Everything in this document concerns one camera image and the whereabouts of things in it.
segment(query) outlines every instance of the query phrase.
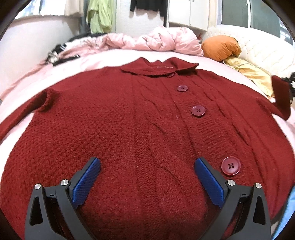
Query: sweater collar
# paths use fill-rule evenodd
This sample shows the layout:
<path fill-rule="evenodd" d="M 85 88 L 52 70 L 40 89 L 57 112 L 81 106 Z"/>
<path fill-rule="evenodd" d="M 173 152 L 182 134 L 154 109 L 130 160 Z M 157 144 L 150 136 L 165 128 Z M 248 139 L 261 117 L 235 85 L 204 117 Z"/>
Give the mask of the sweater collar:
<path fill-rule="evenodd" d="M 121 66 L 121 70 L 136 75 L 144 76 L 166 76 L 173 72 L 176 73 L 188 73 L 194 72 L 198 63 L 189 63 L 178 58 L 170 58 L 165 62 L 159 60 L 155 62 L 149 62 L 145 58 L 139 58 L 138 60 Z"/>

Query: orange pillow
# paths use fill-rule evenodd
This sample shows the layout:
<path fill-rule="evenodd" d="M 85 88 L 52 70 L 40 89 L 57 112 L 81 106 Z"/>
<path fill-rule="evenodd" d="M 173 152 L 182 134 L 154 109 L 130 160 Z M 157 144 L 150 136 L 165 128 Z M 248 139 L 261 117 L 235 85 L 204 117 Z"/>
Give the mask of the orange pillow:
<path fill-rule="evenodd" d="M 239 56 L 242 52 L 238 41 L 230 36 L 214 36 L 206 39 L 201 48 L 204 51 L 204 56 L 215 61 L 223 61 L 229 56 Z"/>

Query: cabinet door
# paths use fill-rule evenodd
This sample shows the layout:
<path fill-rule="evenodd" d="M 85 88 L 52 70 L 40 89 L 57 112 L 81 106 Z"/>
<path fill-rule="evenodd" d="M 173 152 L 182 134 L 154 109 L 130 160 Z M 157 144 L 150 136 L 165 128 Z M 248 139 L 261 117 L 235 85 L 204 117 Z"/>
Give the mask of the cabinet door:
<path fill-rule="evenodd" d="M 207 31 L 209 19 L 209 0 L 191 0 L 189 25 Z"/>
<path fill-rule="evenodd" d="M 170 0 L 168 21 L 189 25 L 191 0 Z"/>

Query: green cloth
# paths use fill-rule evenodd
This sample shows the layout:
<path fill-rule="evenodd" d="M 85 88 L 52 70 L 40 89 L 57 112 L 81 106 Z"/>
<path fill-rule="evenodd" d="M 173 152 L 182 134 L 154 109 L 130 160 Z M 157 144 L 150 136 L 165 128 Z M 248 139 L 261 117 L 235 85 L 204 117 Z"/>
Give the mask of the green cloth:
<path fill-rule="evenodd" d="M 86 17 L 91 33 L 110 33 L 113 29 L 113 0 L 90 0 Z"/>

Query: window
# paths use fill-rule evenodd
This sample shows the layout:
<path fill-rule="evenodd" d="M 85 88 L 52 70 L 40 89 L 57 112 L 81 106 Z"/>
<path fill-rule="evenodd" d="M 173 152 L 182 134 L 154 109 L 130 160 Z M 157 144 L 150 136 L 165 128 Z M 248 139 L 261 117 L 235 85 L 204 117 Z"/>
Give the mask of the window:
<path fill-rule="evenodd" d="M 219 0 L 217 24 L 251 27 L 275 35 L 295 46 L 276 13 L 262 0 Z"/>
<path fill-rule="evenodd" d="M 58 15 L 65 12 L 66 0 L 32 0 L 15 19 L 34 15 Z"/>

